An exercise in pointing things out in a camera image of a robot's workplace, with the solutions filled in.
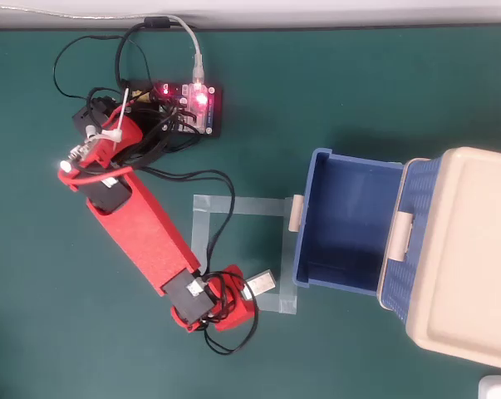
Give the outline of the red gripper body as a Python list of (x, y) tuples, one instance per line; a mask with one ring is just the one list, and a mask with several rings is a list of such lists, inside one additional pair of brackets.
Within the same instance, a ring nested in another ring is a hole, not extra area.
[(212, 277), (208, 284), (211, 292), (218, 299), (213, 310), (216, 330), (225, 332), (244, 324), (239, 321), (239, 304), (240, 298), (245, 298), (244, 290), (238, 291), (229, 276)]

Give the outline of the red fixed gripper finger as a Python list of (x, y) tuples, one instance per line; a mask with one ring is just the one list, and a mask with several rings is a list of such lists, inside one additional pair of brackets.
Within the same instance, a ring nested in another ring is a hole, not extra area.
[(240, 298), (239, 304), (239, 321), (241, 323), (245, 323), (248, 320), (255, 317), (255, 315), (259, 312), (259, 309), (256, 305), (256, 301), (250, 298), (249, 300), (245, 298)]

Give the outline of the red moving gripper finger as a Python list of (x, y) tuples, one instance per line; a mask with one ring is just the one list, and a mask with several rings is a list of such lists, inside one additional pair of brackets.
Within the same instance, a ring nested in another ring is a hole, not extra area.
[(230, 264), (225, 271), (228, 273), (228, 276), (232, 279), (233, 285), (237, 288), (238, 291), (243, 291), (245, 287), (245, 282), (243, 278), (243, 272), (236, 264)]

